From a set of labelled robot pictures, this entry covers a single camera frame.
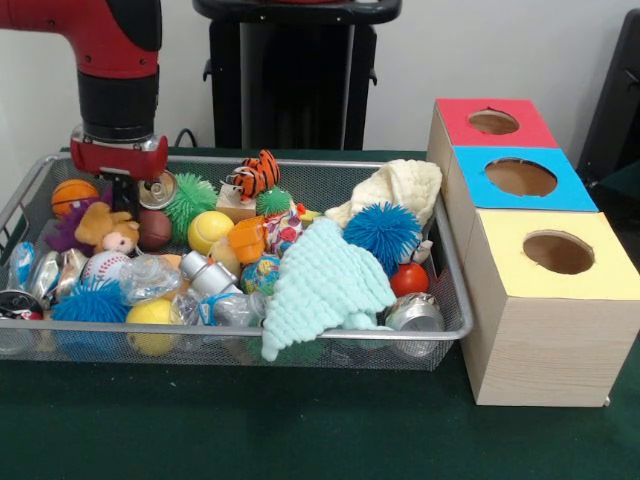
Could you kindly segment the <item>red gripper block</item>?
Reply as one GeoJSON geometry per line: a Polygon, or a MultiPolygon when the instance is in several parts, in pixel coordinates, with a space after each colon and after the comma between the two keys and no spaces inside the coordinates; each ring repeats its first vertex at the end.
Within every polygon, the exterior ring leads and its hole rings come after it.
{"type": "Polygon", "coordinates": [[[78,125],[70,140],[71,158],[78,170],[93,175],[115,175],[112,183],[113,212],[126,212],[139,219],[139,185],[137,181],[155,181],[166,170],[168,140],[152,135],[144,141],[106,143],[91,137],[78,125]]]}

